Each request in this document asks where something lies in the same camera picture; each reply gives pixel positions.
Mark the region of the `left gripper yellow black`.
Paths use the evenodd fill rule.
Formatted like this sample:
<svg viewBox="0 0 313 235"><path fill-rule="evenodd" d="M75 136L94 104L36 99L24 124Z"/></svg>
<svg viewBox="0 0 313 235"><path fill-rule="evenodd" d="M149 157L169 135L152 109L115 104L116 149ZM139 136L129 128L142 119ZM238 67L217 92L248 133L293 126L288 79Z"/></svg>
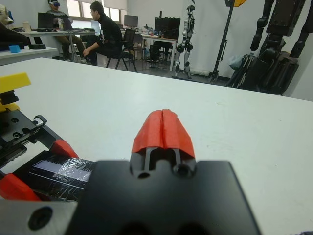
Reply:
<svg viewBox="0 0 313 235"><path fill-rule="evenodd" d="M79 158L73 148L48 126L47 120L36 116L33 120L26 117L17 102L15 90L30 86L26 73L2 76L0 78L0 166L27 151L29 142L43 144L53 154ZM0 181L0 195L8 200L41 201L39 196L14 174L6 174Z"/></svg>

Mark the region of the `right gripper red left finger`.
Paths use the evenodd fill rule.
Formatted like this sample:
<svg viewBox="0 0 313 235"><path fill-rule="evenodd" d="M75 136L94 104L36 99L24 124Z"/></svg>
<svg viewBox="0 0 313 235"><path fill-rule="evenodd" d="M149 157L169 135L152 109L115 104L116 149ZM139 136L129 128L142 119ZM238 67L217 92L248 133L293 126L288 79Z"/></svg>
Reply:
<svg viewBox="0 0 313 235"><path fill-rule="evenodd" d="M162 110L151 112L134 139L130 170L132 175L149 174L163 160Z"/></svg>

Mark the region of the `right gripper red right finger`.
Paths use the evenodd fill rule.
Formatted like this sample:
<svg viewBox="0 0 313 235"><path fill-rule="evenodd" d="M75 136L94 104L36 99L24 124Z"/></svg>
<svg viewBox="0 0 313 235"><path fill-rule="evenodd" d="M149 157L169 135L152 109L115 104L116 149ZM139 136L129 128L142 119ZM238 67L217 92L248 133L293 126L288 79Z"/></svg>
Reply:
<svg viewBox="0 0 313 235"><path fill-rule="evenodd" d="M178 115L169 109L162 110L163 146L174 152L173 171L179 176L191 176L196 160L191 138Z"/></svg>

